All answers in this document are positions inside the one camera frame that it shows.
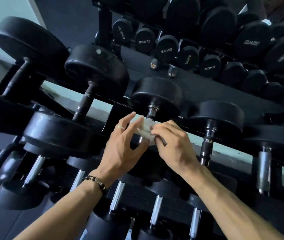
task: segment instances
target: person's right hand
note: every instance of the person's right hand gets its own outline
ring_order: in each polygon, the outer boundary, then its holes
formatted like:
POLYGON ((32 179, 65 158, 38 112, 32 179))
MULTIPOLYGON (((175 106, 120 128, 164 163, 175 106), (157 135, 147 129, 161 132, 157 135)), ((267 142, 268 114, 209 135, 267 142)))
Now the person's right hand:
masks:
POLYGON ((181 175, 190 168, 197 168, 200 163, 196 158, 188 134, 174 121, 155 124, 151 131, 160 157, 177 174, 181 175))

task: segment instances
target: person's left hand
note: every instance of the person's left hand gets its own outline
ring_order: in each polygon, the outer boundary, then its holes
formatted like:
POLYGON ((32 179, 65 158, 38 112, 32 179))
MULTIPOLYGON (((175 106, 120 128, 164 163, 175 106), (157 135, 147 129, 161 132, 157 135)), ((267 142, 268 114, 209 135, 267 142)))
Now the person's left hand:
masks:
POLYGON ((99 178, 107 188, 131 170, 149 146, 150 141, 145 139, 135 150, 130 148, 133 134, 142 126, 144 119, 140 117, 130 123, 135 115, 136 113, 132 112, 119 120, 106 144, 100 165, 90 173, 99 178))

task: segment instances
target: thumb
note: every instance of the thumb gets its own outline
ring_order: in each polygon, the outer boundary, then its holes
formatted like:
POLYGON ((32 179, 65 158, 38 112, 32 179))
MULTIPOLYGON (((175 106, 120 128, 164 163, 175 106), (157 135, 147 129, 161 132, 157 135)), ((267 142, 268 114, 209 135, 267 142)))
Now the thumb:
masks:
POLYGON ((158 148, 159 153, 162 153, 165 149, 165 145, 162 141, 162 138, 160 136, 156 136, 154 138, 154 141, 155 141, 156 147, 158 148))
POLYGON ((134 149, 133 151, 140 158, 142 154, 145 153, 145 151, 147 150, 149 144, 150 144, 150 140, 144 138, 142 142, 138 145, 138 147, 134 149))

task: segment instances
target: person's left arm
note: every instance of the person's left arm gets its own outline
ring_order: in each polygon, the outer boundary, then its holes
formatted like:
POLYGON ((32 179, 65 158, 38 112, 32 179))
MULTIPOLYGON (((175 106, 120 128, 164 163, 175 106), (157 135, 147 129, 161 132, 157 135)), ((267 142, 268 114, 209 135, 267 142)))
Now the person's left arm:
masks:
MULTIPOLYGON (((140 143, 135 150, 130 148, 132 136, 143 122, 141 117, 129 124, 135 115, 134 112, 127 115, 115 126, 106 144, 100 165, 89 173, 97 177, 107 188, 132 169, 148 148, 147 140, 140 143)), ((74 239, 101 197, 99 185, 92 180, 84 180, 14 240, 74 239)))

